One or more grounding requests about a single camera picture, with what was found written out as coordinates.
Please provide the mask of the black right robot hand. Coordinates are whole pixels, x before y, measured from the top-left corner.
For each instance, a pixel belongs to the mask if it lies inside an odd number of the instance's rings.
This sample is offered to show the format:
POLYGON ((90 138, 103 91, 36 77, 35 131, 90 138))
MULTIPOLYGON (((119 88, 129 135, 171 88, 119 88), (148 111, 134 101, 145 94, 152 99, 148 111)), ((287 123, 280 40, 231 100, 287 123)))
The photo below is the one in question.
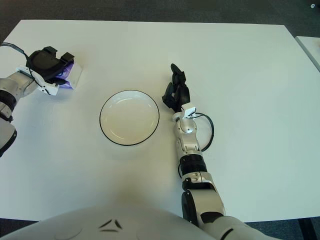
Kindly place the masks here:
POLYGON ((169 109, 177 113, 181 111, 182 105, 191 102, 190 91, 186 85, 185 72, 181 71, 174 63, 170 65, 170 68, 172 78, 162 96, 162 101, 169 109))

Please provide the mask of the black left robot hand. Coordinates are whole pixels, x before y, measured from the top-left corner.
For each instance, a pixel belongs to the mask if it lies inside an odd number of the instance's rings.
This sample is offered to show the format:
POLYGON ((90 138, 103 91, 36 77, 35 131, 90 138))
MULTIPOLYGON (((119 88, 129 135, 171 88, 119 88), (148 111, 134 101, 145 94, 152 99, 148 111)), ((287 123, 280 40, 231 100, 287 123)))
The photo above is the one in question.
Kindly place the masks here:
POLYGON ((69 52, 57 58, 57 50, 52 46, 34 51, 29 57, 26 66, 42 76, 48 84, 58 86, 67 83, 67 75, 74 64, 75 56, 69 52))

